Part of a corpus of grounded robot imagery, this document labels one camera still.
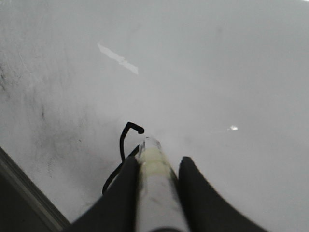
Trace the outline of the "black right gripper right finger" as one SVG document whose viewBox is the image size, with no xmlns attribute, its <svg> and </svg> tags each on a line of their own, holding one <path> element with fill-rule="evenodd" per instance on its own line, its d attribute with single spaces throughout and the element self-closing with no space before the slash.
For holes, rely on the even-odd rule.
<svg viewBox="0 0 309 232">
<path fill-rule="evenodd" d="M 266 231 L 220 196 L 190 157 L 183 157 L 180 163 L 179 191 L 193 232 Z"/>
</svg>

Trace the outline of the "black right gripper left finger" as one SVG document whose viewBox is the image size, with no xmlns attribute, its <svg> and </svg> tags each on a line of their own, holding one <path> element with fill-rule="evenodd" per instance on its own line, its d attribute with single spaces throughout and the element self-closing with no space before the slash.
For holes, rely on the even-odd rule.
<svg viewBox="0 0 309 232">
<path fill-rule="evenodd" d="M 129 157 L 103 196 L 66 232 L 133 232 L 138 162 Z"/>
</svg>

